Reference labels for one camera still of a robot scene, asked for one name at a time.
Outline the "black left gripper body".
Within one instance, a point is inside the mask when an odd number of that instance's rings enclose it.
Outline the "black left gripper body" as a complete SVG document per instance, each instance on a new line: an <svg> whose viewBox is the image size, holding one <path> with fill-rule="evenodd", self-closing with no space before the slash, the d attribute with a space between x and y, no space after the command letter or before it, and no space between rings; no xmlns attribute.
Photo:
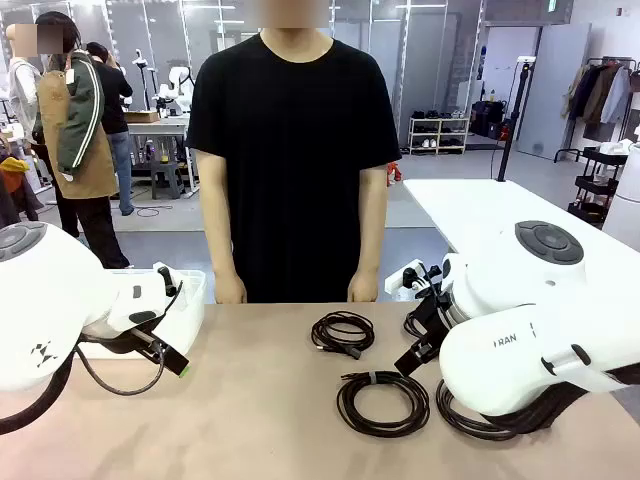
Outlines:
<svg viewBox="0 0 640 480"><path fill-rule="evenodd" d="M148 353L138 349L139 344L137 339L132 335L133 329L122 332L114 338L103 338L94 334L85 333L84 342L99 344L116 355L135 354L138 357L144 357Z"/></svg>

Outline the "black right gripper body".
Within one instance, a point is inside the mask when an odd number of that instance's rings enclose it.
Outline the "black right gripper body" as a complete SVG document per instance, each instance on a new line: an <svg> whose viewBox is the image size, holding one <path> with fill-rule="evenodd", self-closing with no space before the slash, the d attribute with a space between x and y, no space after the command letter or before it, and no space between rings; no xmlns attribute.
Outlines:
<svg viewBox="0 0 640 480"><path fill-rule="evenodd" d="M419 292L418 297L422 301L413 311L413 319L423 327L425 332L418 336L413 349L437 350L453 326L446 317L447 311L452 306L449 294L424 289Z"/></svg>

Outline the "person's left hand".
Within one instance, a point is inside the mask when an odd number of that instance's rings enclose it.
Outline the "person's left hand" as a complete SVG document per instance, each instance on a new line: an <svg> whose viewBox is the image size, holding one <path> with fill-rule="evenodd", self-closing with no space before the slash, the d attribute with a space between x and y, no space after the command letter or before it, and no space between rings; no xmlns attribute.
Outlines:
<svg viewBox="0 0 640 480"><path fill-rule="evenodd" d="M375 302L377 298L377 271L358 269L349 283L347 301L354 303Z"/></svg>

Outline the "person's right hand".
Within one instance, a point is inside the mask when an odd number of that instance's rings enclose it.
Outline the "person's right hand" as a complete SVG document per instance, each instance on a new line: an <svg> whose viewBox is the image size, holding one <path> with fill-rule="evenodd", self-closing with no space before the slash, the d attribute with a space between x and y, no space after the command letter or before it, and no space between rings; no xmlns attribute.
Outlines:
<svg viewBox="0 0 640 480"><path fill-rule="evenodd" d="M244 304L247 302L246 287L235 272L216 272L214 280L214 299L217 304Z"/></svg>

